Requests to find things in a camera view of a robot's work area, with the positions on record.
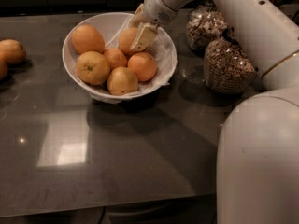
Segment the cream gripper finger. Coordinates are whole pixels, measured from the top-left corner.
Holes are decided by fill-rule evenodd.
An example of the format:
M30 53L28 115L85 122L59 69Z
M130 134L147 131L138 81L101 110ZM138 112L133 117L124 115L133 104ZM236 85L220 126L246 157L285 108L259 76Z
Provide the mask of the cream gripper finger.
M134 16L129 20L129 27L138 27L139 23L144 20L144 4L141 3L134 13Z
M158 34L158 26L155 24L140 23L137 28L135 39L130 47L132 52L141 52L145 50Z

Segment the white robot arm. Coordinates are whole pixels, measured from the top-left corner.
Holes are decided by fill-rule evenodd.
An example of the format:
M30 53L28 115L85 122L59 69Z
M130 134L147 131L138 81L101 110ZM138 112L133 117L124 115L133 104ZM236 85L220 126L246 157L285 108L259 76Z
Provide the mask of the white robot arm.
M130 23L165 25L192 0L144 0ZM221 128L217 224L299 224L299 28L268 0L213 0L266 91Z

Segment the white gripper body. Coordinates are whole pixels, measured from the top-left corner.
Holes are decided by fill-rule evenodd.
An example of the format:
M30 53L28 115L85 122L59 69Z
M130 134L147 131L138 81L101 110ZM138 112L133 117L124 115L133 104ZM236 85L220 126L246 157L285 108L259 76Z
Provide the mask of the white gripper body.
M179 11L179 0L144 0L143 5L148 21L160 25L171 22Z

